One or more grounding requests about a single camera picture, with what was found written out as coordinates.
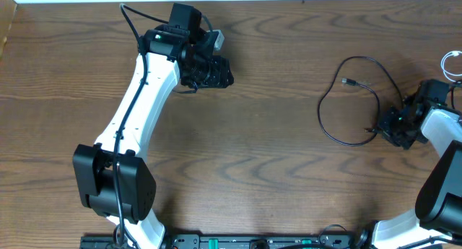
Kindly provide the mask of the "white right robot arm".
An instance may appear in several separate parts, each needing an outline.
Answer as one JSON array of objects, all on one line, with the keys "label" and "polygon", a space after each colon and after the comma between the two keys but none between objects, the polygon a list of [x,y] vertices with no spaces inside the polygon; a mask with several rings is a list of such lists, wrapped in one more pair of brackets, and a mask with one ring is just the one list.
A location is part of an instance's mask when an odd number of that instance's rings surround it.
[{"label": "white right robot arm", "polygon": [[429,248],[461,245],[461,113],[430,108],[420,133],[439,161],[422,186],[413,209],[377,222],[367,248]]}]

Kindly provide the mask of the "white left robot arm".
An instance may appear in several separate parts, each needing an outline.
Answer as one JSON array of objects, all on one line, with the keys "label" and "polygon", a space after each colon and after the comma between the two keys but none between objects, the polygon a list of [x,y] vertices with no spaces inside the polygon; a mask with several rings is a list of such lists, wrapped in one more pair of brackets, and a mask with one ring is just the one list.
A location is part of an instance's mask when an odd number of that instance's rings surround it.
[{"label": "white left robot arm", "polygon": [[81,248],[161,248],[165,226],[152,204],[156,182],[147,167],[152,132],[169,94],[182,84],[225,88],[234,81],[226,58],[214,55],[220,30],[148,30],[131,83],[115,115],[92,146],[77,146],[72,164],[83,206],[115,224],[108,237],[82,237]]}]

